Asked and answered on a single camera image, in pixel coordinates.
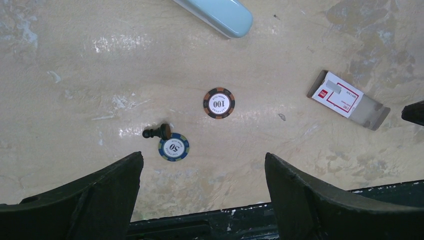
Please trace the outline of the staple box with clear lid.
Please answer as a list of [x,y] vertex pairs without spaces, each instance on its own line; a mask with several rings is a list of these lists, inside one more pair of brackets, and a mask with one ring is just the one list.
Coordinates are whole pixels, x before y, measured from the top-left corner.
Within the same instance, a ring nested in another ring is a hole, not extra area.
[[376,131],[391,109],[328,70],[322,70],[306,95],[356,124]]

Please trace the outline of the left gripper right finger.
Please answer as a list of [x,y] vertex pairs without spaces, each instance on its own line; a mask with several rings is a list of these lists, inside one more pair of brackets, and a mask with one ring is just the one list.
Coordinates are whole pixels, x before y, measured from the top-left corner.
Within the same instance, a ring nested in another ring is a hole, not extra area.
[[343,190],[265,156],[265,176],[282,240],[421,240],[422,180]]

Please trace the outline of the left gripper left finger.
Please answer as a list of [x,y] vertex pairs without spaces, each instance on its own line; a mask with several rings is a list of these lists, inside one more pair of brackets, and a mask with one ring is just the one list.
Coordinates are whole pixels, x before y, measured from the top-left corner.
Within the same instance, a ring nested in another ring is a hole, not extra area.
[[3,240],[123,240],[144,166],[134,152],[52,190],[0,206]]

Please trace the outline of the blue stapler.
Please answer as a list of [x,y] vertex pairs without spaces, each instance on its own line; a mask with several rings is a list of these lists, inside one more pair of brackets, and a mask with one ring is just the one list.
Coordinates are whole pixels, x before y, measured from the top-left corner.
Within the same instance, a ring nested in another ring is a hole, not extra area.
[[228,39],[244,37],[253,25],[252,13],[238,0],[174,0],[174,2]]

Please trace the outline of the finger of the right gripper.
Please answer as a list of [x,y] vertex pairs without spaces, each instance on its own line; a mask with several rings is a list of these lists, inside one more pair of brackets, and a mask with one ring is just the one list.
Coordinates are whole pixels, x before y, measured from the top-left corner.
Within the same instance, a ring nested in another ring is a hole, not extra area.
[[401,112],[401,118],[405,121],[424,126],[424,100],[406,105]]

